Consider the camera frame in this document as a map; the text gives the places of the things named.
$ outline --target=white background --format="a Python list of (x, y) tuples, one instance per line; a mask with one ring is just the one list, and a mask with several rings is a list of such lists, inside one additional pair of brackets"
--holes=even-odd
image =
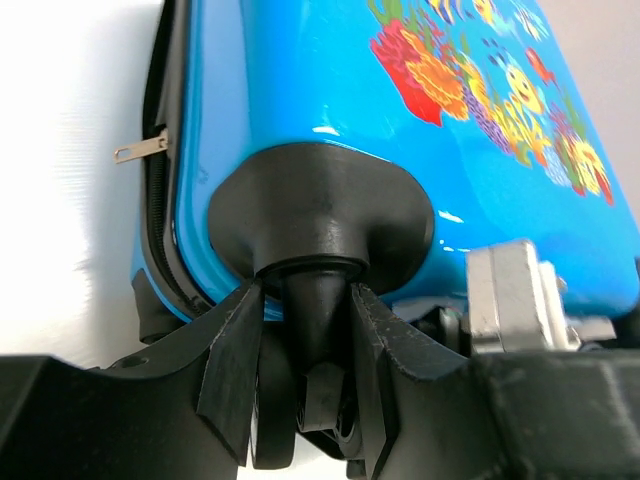
[[(640, 2), (539, 1), (637, 218)], [(138, 165), (110, 156), (138, 139), (158, 12), (159, 0), (0, 0), (0, 353), (106, 366), (140, 347)], [(239, 478), (344, 468), (300, 442), (288, 472)]]

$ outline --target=zipper track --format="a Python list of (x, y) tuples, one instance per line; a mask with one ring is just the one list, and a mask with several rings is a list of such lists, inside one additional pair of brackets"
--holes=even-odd
[(145, 158), (145, 171), (147, 174), (147, 232), (149, 248), (156, 262), (158, 270), (169, 284), (171, 290), (188, 307), (195, 317), (206, 313), (193, 299), (191, 299), (175, 279), (167, 260), (164, 249), (164, 219), (167, 214), (167, 201), (169, 190), (169, 159), (166, 153), (158, 153)]

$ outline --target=cartoon fish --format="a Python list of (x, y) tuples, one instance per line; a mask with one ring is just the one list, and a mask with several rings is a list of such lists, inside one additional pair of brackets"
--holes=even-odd
[(539, 16), (531, 12), (531, 10), (527, 9), (519, 2), (512, 0), (511, 3), (516, 8), (516, 19), (520, 22), (524, 31), (527, 32), (527, 34), (529, 34), (536, 42), (539, 42), (542, 38), (547, 38), (549, 36), (549, 31), (544, 26), (544, 22)]
[(507, 76), (507, 83), (520, 103), (531, 113), (539, 115), (540, 122), (543, 125), (546, 124), (546, 119), (543, 117), (547, 113), (544, 92), (540, 87), (536, 88), (533, 85), (533, 82), (529, 80), (522, 67), (511, 55), (508, 55), (508, 57), (508, 62), (505, 62), (501, 55), (498, 58), (491, 57), (490, 60), (491, 63), (497, 64), (504, 70)]
[(427, 3), (433, 10), (449, 25), (455, 24), (454, 12), (464, 20), (460, 2), (462, 0), (427, 0)]
[(498, 35), (501, 37), (513, 35), (520, 40), (513, 18), (505, 20), (502, 14), (496, 9), (493, 0), (473, 0), (473, 6), (484, 23), (489, 25)]
[(536, 73), (540, 76), (544, 84), (548, 85), (549, 81), (552, 81), (555, 84), (555, 86), (558, 87), (558, 82), (556, 81), (556, 74), (548, 70), (547, 67), (545, 67), (544, 63), (542, 63), (542, 60), (540, 60), (540, 56), (536, 53), (536, 51), (533, 48), (529, 47), (527, 48), (526, 53), (527, 53), (527, 60), (529, 60), (529, 63), (531, 64), (533, 69), (536, 71)]
[(611, 183), (607, 178), (602, 160), (595, 149), (584, 140), (578, 140), (574, 144), (574, 153), (580, 177), (587, 188), (592, 193), (604, 194), (604, 198), (609, 205), (613, 205), (613, 193)]

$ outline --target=hard-shell luggage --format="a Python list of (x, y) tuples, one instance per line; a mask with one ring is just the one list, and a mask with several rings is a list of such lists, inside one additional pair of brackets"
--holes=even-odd
[(319, 259), (464, 310), (465, 254), (520, 238), (568, 315), (637, 301), (636, 224), (533, 0), (166, 0), (142, 127), (146, 341), (254, 274), (278, 320)]

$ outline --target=zipper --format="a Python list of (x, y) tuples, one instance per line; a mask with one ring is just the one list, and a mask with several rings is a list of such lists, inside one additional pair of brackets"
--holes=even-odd
[(156, 153), (166, 152), (168, 148), (169, 131), (165, 128), (157, 137), (118, 148), (113, 154), (113, 160), (116, 163), (130, 162), (136, 158), (144, 158)]
[(171, 271), (164, 249), (164, 219), (168, 201), (167, 182), (169, 181), (170, 168), (170, 160), (167, 156), (168, 147), (168, 129), (163, 128), (156, 137), (116, 149), (113, 154), (113, 160), (116, 164), (129, 162), (137, 158), (144, 160), (143, 172), (146, 177), (144, 192), (146, 197), (145, 227), (147, 229), (150, 253), (160, 271), (160, 275), (167, 282), (169, 288), (190, 310), (190, 316), (195, 318), (205, 313), (208, 309), (203, 309), (180, 288)]

